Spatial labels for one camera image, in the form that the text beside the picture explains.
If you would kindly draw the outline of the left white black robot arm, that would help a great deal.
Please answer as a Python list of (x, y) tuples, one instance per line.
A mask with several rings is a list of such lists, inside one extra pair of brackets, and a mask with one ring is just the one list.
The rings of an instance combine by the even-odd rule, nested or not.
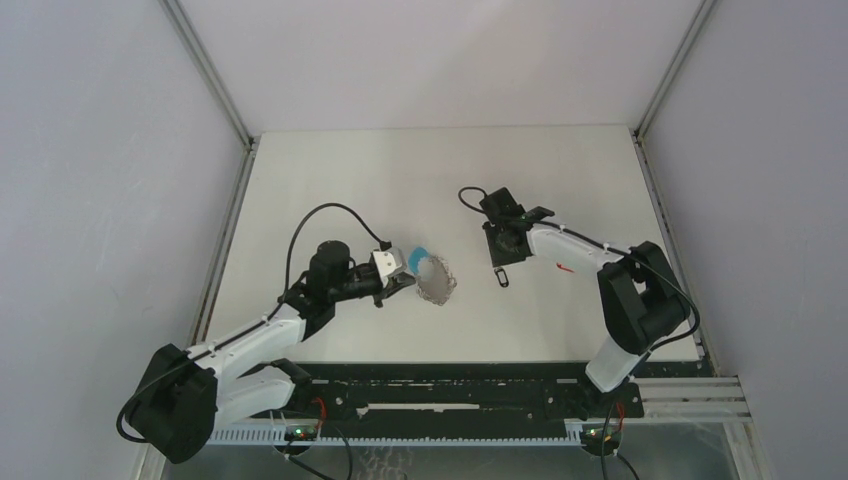
[(354, 264), (347, 244), (320, 244), (308, 268), (260, 318), (217, 340), (187, 349), (168, 344), (152, 356), (135, 393), (120, 409), (116, 430), (147, 443), (172, 463), (198, 453), (217, 429), (269, 410), (305, 414), (313, 394), (308, 374), (284, 351), (314, 336), (340, 302), (373, 299), (376, 307), (416, 283), (420, 268), (383, 246)]

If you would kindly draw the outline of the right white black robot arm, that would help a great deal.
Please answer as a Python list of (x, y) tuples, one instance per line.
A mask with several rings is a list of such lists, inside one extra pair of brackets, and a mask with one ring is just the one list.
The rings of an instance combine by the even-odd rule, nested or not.
[(507, 188), (483, 193), (476, 211), (486, 218), (491, 263), (501, 286), (508, 265), (537, 257), (595, 278), (607, 339), (585, 369), (578, 402), (592, 416), (618, 400), (616, 388), (658, 348), (682, 339), (680, 325), (696, 318), (662, 248), (650, 241), (621, 250), (567, 228), (553, 211), (527, 210)]

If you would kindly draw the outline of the black key tag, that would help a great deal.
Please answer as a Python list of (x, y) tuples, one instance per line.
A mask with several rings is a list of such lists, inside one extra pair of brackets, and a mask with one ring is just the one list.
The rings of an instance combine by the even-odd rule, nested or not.
[(496, 267), (494, 269), (494, 274), (497, 279), (497, 283), (501, 288), (508, 288), (510, 285), (509, 277), (507, 272), (503, 267)]

